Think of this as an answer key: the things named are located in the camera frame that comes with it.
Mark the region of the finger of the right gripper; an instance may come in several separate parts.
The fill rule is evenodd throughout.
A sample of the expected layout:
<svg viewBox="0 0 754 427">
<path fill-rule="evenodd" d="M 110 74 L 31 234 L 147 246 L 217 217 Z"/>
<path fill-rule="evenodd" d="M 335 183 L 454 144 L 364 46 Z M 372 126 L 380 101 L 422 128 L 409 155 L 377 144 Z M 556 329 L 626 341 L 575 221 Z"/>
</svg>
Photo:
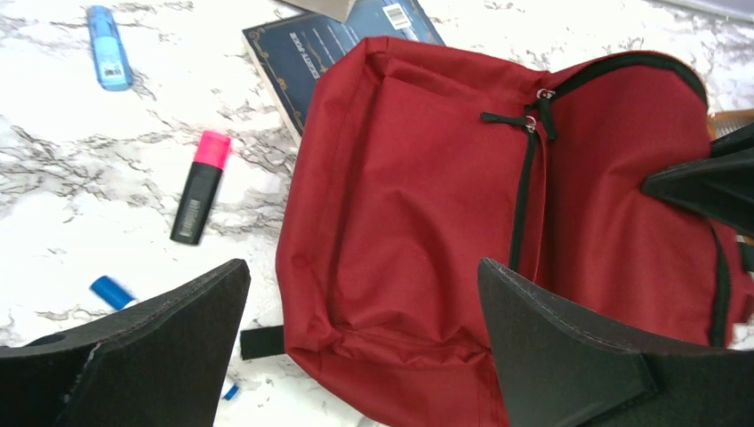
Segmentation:
<svg viewBox="0 0 754 427">
<path fill-rule="evenodd" d="M 643 194 L 753 234 L 753 125 L 714 140 L 707 158 L 648 176 Z"/>
</svg>

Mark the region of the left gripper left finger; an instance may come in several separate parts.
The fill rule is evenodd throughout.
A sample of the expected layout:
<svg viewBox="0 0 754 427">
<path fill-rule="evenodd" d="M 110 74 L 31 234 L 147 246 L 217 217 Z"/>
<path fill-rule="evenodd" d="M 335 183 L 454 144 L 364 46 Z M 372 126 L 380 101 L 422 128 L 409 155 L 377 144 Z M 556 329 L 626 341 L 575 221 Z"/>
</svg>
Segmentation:
<svg viewBox="0 0 754 427">
<path fill-rule="evenodd" d="M 210 426 L 244 312 L 234 259 L 145 302 L 1 350 L 4 426 Z"/>
</svg>

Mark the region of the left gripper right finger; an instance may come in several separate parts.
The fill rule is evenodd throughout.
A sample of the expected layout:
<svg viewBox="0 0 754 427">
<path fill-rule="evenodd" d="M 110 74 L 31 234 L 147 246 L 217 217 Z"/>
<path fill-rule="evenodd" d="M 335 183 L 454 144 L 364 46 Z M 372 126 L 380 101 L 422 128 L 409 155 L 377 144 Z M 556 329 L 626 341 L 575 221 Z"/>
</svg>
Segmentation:
<svg viewBox="0 0 754 427">
<path fill-rule="evenodd" d="M 511 425 L 752 425 L 751 351 L 624 325 L 487 258 L 477 283 Z"/>
</svg>

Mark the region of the red backpack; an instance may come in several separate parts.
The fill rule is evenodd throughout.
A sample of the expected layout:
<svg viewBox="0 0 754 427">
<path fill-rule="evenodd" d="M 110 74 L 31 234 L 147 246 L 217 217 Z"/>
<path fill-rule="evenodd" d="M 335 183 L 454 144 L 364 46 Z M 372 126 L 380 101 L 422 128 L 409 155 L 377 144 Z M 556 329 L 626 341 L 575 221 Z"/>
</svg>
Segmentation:
<svg viewBox="0 0 754 427">
<path fill-rule="evenodd" d="M 707 158 L 696 73 L 625 52 L 555 73 L 392 37 L 316 83 L 277 246 L 286 354 L 391 426 L 513 426 L 477 283 L 491 259 L 648 333 L 729 349 L 753 311 L 746 238 L 645 195 Z"/>
</svg>

